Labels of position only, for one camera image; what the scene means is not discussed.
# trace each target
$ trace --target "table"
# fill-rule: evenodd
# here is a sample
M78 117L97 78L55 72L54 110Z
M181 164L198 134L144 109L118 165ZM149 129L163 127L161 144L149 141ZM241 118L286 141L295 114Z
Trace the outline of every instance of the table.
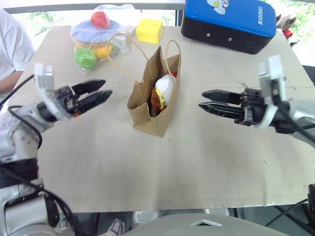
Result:
M69 26L53 27L20 81L35 62L54 67L55 87L86 80L73 62ZM165 27L182 50L181 90L164 138L132 128L126 103L133 83L108 63L88 78L106 79L113 94L78 118L57 122L43 133L40 175L47 189L74 212L188 209L293 204L306 198L315 182L315 150L289 135L236 125L204 112L198 102L209 89L235 92L258 88L258 63L280 54L288 97L315 99L314 87L278 31L258 55L247 55L184 38L180 28ZM157 46L139 43L147 55ZM171 47L170 55L177 53ZM116 62L141 78L145 60L132 46ZM10 104L38 102L27 83Z

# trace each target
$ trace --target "yellow block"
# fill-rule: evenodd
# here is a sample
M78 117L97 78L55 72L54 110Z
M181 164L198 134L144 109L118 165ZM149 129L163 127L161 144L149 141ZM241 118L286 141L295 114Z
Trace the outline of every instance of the yellow block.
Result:
M158 44L163 33L163 22L142 19L136 29L136 33L139 41Z

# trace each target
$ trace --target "paper bag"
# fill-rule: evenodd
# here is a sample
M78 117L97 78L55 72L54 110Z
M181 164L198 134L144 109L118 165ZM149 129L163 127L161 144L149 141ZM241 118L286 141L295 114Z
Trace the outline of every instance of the paper bag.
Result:
M167 125L174 112L179 94L181 78L181 53L179 52L179 54L164 60L161 46L159 46L154 55L148 59L137 43L131 38L129 39L139 48L144 57L147 59L147 65L143 73L142 82L139 83L127 72L118 67L116 63L114 63L110 58L109 60L111 60L115 67L128 75L128 77L134 81L133 91L127 103L129 113L133 120L133 127L137 130L163 137ZM170 40L166 47L166 56L171 42L174 42L178 46L174 40ZM151 90L155 86L155 83L158 79L166 74L171 74L171 72L177 73L177 77L175 78L172 76L174 88L169 103L158 116L151 117L149 110Z

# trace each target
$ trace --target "blue box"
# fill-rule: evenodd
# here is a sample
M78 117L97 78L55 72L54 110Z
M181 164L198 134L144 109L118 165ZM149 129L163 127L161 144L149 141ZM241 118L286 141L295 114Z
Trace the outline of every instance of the blue box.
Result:
M257 54L276 29L274 9L259 0L186 0L181 31L191 39Z

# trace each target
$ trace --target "toy food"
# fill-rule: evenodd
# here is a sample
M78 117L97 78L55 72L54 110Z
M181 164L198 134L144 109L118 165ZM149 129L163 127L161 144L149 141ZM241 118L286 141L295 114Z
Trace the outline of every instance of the toy food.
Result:
M92 69L97 63L96 55L88 48L78 48L74 53L75 63L85 70Z
M151 91L151 105L156 115L168 105L173 87L173 80L168 74L157 80L155 87Z
M107 29L110 25L109 18L103 11L93 13L91 22L96 28Z

